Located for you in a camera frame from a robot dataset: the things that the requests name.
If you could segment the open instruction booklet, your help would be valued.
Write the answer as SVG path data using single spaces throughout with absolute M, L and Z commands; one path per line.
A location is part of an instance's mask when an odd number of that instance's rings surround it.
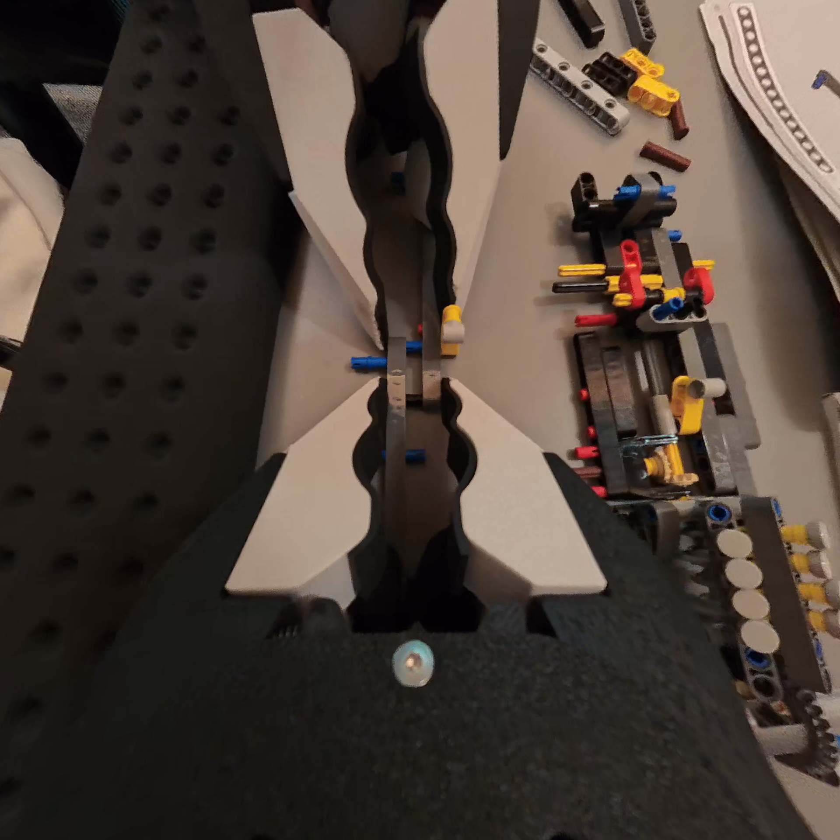
M 722 78 L 780 163 L 784 189 L 839 297 L 839 2 L 709 1 Z

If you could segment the long dark grey lego beam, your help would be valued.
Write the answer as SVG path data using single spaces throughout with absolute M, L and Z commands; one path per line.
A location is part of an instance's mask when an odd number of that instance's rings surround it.
M 406 561 L 406 338 L 391 336 L 386 355 L 384 522 L 387 546 Z

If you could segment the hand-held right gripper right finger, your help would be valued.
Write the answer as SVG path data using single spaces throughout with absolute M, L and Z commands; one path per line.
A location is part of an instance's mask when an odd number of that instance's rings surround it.
M 443 421 L 456 581 L 480 602 L 602 592 L 605 575 L 552 469 L 562 460 L 450 377 Z

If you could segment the light grey lego beam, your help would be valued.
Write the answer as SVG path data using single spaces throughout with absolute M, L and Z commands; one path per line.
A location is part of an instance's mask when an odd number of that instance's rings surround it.
M 627 126 L 630 113 L 619 99 L 539 37 L 533 40 L 530 71 L 608 135 Z

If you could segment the partly built lego chassis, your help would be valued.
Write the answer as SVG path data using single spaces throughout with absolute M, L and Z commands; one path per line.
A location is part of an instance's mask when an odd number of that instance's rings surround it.
M 727 325 L 709 320 L 714 262 L 667 228 L 676 188 L 656 171 L 609 196 L 583 172 L 570 197 L 593 261 L 561 266 L 552 291 L 608 303 L 574 320 L 586 421 L 576 472 L 673 570 L 771 754 L 837 789 L 830 535 L 757 491 L 746 383 Z

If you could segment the yellow lego connector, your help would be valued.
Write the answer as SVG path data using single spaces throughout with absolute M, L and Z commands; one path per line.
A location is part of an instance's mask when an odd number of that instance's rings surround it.
M 646 112 L 667 118 L 679 101 L 679 91 L 663 82 L 665 67 L 652 61 L 639 49 L 631 48 L 619 56 L 628 68 L 637 73 L 626 99 Z

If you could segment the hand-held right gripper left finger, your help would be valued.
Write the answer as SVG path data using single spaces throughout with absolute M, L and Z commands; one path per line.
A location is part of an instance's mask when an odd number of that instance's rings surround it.
M 370 597 L 385 575 L 385 383 L 369 380 L 292 444 L 226 582 L 233 595 Z

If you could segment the black dimpled mat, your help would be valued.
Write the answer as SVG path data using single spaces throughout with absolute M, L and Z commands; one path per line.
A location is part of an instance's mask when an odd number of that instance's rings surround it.
M 2 409 L 2 838 L 95 669 L 256 462 L 298 218 L 223 69 L 235 3 L 135 2 Z

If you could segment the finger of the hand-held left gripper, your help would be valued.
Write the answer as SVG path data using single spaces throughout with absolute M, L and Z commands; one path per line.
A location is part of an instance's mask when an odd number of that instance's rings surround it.
M 371 219 L 355 181 L 361 86 L 331 34 L 298 7 L 253 14 L 291 180 L 290 199 L 374 345 L 387 343 Z
M 498 3 L 444 2 L 419 57 L 437 294 L 465 298 L 501 170 Z

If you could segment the black lego connector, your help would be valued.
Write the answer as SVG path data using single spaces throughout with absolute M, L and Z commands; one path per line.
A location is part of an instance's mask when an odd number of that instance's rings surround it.
M 583 66 L 582 72 L 615 98 L 626 98 L 639 72 L 609 51 Z

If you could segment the dark grey short lego beam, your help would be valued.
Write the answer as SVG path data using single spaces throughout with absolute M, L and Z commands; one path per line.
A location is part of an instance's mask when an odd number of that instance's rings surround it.
M 657 29 L 648 1 L 620 0 L 618 6 L 631 47 L 648 56 L 657 38 Z

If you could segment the black lego beam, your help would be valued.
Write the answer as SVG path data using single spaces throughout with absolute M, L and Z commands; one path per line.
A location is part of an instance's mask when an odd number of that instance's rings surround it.
M 585 48 L 593 49 L 601 44 L 605 24 L 592 1 L 560 0 L 558 4 Z

